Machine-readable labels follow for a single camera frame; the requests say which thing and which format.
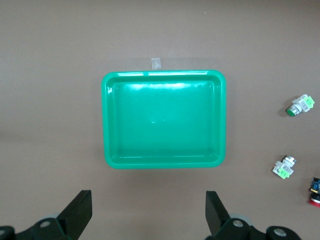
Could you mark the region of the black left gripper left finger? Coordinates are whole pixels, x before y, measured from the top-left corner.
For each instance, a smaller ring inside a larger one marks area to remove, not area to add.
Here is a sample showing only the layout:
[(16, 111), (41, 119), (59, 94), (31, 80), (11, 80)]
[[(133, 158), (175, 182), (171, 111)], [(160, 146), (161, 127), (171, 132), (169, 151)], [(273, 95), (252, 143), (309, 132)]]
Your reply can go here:
[(22, 232), (0, 226), (0, 240), (78, 240), (91, 218), (92, 191), (82, 190), (58, 216), (39, 220)]

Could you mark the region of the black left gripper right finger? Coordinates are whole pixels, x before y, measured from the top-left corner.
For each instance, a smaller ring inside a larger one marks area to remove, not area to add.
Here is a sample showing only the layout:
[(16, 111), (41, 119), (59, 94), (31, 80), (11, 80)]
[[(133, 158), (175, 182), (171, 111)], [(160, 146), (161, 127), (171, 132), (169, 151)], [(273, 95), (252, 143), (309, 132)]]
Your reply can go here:
[(300, 240), (287, 227), (270, 226), (261, 232), (243, 219), (230, 217), (215, 191), (206, 192), (205, 218), (211, 233), (205, 240)]

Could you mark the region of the green push button white base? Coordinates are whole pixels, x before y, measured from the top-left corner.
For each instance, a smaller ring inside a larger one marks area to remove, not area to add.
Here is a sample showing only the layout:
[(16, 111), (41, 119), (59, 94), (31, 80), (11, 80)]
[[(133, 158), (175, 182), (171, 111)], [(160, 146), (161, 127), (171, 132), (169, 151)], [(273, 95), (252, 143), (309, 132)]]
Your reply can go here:
[(314, 107), (314, 99), (307, 94), (303, 94), (291, 102), (291, 105), (286, 109), (286, 113), (290, 117), (295, 117), (301, 113), (307, 113)]
[(294, 170), (292, 167), (296, 164), (297, 160), (290, 156), (286, 155), (282, 161), (277, 161), (272, 169), (272, 172), (283, 180), (288, 179)]

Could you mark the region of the red push button blue base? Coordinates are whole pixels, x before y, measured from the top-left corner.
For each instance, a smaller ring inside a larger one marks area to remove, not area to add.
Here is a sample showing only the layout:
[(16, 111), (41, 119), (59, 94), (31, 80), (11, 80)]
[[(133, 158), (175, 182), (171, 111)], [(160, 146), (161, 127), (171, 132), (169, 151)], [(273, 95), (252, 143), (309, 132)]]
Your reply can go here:
[(310, 184), (310, 196), (308, 202), (320, 208), (320, 178), (313, 177), (311, 184)]

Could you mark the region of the green plastic tray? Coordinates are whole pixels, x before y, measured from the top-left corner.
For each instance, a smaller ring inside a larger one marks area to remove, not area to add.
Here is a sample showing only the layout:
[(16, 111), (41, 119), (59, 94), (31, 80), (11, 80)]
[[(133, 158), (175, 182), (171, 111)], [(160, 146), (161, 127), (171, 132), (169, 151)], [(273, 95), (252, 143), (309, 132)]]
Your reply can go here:
[(108, 73), (103, 148), (114, 169), (214, 168), (226, 156), (227, 86), (219, 71)]

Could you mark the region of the brown table mat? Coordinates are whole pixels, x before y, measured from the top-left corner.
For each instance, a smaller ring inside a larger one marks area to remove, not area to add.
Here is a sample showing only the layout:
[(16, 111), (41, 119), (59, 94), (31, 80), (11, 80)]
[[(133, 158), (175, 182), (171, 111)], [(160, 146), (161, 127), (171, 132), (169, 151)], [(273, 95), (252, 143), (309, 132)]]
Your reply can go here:
[[(227, 85), (215, 168), (104, 159), (109, 72), (213, 69)], [(286, 109), (301, 95), (313, 108)], [(289, 178), (272, 172), (296, 159)], [(92, 191), (79, 240), (203, 240), (206, 191), (264, 232), (320, 240), (320, 0), (0, 0), (0, 226), (23, 231)]]

